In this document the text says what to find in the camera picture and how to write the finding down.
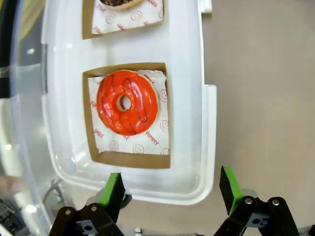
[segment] green gripper pad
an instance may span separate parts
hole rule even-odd
[[[99,204],[105,208],[114,222],[117,222],[125,191],[121,174],[111,173],[99,199]]]
[[[244,194],[230,167],[221,167],[220,190],[227,214],[231,215]]]

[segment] clear plastic container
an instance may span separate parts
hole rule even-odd
[[[216,88],[204,84],[198,1],[166,0],[160,25],[82,40],[82,0],[49,0],[42,43],[47,45],[45,124],[52,163],[67,182],[102,188],[121,172],[135,199],[190,205],[212,189]],[[165,62],[171,103],[171,169],[148,170],[91,160],[82,102],[82,72],[115,64]]]
[[[13,30],[11,98],[0,101],[4,172],[21,176],[15,196],[27,226],[48,235],[42,202],[57,174],[103,188],[122,172],[134,199],[190,205],[211,191],[216,142],[216,88],[204,84],[198,1],[165,0],[163,24],[82,40],[82,0],[20,0]],[[82,104],[82,72],[110,64],[165,62],[171,99],[171,169],[145,170],[91,161]]]

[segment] metal screw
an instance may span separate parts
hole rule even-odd
[[[251,198],[246,198],[245,199],[246,204],[252,204],[252,199]]]
[[[272,204],[275,205],[275,206],[279,206],[280,203],[279,203],[279,201],[277,199],[274,199],[272,201]]]

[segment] donut hole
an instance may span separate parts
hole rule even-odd
[[[122,95],[117,99],[117,107],[121,112],[126,112],[131,106],[131,101],[126,95]]]

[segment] white plastic tray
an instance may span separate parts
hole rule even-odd
[[[163,24],[82,40],[82,1],[49,0],[44,110],[52,162],[69,183],[102,188],[121,172],[134,199],[191,205],[211,191],[216,143],[216,87],[204,85],[198,1],[165,0]],[[165,62],[171,93],[171,169],[145,170],[91,160],[85,132],[82,72],[106,65]]]
[[[212,1],[211,0],[200,0],[201,13],[212,13]]]

